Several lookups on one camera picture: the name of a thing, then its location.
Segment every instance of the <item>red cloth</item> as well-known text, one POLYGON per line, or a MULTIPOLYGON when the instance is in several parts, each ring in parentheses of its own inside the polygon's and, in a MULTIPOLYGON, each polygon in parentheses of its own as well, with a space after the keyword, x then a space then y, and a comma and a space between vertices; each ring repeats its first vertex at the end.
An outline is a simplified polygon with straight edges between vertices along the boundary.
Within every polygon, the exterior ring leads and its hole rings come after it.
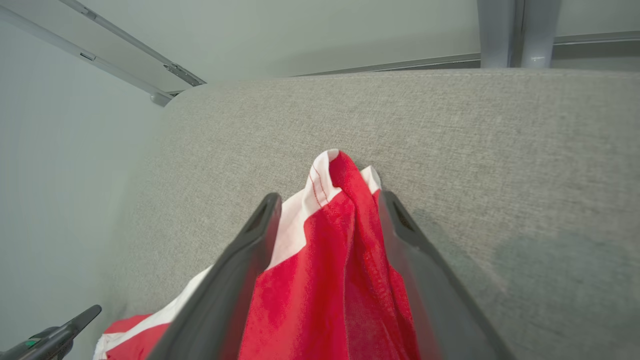
MULTIPOLYGON (((373 168, 359 172, 337 150, 316 158, 305 189, 282 205, 240 359, 419 359, 404 283, 385 254, 379 195, 373 168)), ((210 269, 157 313, 114 323, 93 360, 146 358, 210 269)))
POLYGON ((330 162, 342 188, 304 223, 307 245, 262 273, 240 359, 418 359, 401 276, 385 254, 378 190, 351 159, 330 162))

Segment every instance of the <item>red stitching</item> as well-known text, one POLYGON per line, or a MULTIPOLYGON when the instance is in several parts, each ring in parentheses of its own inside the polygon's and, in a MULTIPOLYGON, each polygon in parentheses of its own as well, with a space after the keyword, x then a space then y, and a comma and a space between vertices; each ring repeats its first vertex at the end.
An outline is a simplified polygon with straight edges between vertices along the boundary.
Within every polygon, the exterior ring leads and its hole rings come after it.
POLYGON ((314 184, 314 180, 311 178, 311 174, 309 174, 309 180, 311 180, 311 187, 314 189, 314 196, 316 197, 316 202, 318 203, 318 206, 322 208, 322 205, 320 205, 320 202, 318 201, 318 195, 316 194, 316 184, 314 184))
POLYGON ((324 186, 322 186, 322 178, 320 177, 320 173, 318 172, 318 170, 316 169, 316 166, 314 164, 311 164, 311 167, 314 168, 314 170, 316 171, 316 174, 318 174, 318 181, 320 181, 320 189, 322 189, 322 193, 324 194, 324 198, 326 199, 327 203, 329 203, 329 196, 327 196, 326 192, 324 192, 324 186))

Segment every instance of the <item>gray wall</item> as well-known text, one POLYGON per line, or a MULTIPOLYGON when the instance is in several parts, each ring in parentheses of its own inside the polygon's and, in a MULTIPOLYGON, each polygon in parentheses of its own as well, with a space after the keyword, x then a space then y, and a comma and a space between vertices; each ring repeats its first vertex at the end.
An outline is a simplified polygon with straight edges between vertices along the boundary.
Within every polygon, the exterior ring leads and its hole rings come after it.
MULTIPOLYGON (((98 269, 109 261, 102 248, 162 108, 3 21, 0 49, 0 350, 6 350, 101 303, 98 269)), ((91 324, 67 358, 90 359, 105 321, 91 324)))
POLYGON ((640 41, 556 45, 556 69, 640 71, 640 41))

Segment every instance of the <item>gray fabric surface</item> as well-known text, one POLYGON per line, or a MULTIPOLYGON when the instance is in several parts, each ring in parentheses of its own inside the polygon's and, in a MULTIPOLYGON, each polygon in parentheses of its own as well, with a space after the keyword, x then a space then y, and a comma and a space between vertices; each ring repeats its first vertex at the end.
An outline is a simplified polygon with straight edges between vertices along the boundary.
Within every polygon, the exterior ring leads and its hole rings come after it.
POLYGON ((374 165, 520 359, 640 354, 640 77, 427 70, 205 85, 166 107, 105 271, 106 316, 168 303, 268 192, 374 165))

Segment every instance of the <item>metal bracket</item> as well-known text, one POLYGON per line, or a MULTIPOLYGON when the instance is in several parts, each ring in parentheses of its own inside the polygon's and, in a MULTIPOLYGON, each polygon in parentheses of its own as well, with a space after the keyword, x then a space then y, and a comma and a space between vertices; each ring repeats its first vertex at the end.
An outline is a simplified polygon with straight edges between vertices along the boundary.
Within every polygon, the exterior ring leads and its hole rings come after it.
POLYGON ((156 99, 154 101, 156 104, 160 104, 160 102, 166 103, 173 98, 173 96, 169 93, 156 88, 155 86, 145 82, 144 80, 138 79, 132 74, 118 68, 113 64, 110 64, 105 59, 102 59, 99 56, 96 56, 88 52, 87 50, 84 50, 82 47, 79 47, 72 42, 65 40, 64 38, 61 38, 60 36, 52 33, 51 31, 41 27, 38 24, 35 24, 30 20, 25 19, 15 12, 3 7, 2 5, 0 5, 0 20, 5 20, 10 24, 15 25, 19 29, 22 29, 29 34, 32 34, 33 36, 57 47, 58 49, 66 51, 81 60, 91 63, 98 69, 106 71, 118 79, 124 80, 145 92, 154 94, 153 97, 156 99))
POLYGON ((157 61, 160 61, 164 65, 165 69, 169 70, 169 72, 171 72, 173 75, 176 75, 178 78, 181 78, 183 81, 185 81, 189 85, 198 86, 198 85, 206 84, 206 82, 203 79, 200 79, 190 71, 186 70, 184 67, 181 67, 180 65, 172 62, 167 57, 162 56, 162 54, 153 50, 147 44, 143 43, 137 38, 134 38, 128 32, 124 31, 123 29, 120 29, 118 26, 115 26, 112 22, 101 17, 99 14, 87 8, 85 5, 81 4, 77 0, 60 0, 60 2, 69 6, 71 9, 81 13, 82 15, 84 15, 91 21, 94 21, 96 24, 102 26, 103 28, 109 30, 116 36, 120 37, 122 40, 125 40, 131 45, 149 54, 151 57, 155 58, 157 61))
POLYGON ((187 84, 191 86, 198 86, 205 83, 204 81, 200 80, 200 78, 196 77, 195 75, 190 73, 188 70, 186 70, 184 67, 181 67, 176 63, 171 63, 171 65, 164 64, 164 68, 169 70, 169 72, 171 72, 173 75, 176 75, 178 78, 181 78, 183 81, 185 81, 187 84))
POLYGON ((511 65, 515 0, 477 0, 480 67, 511 65))

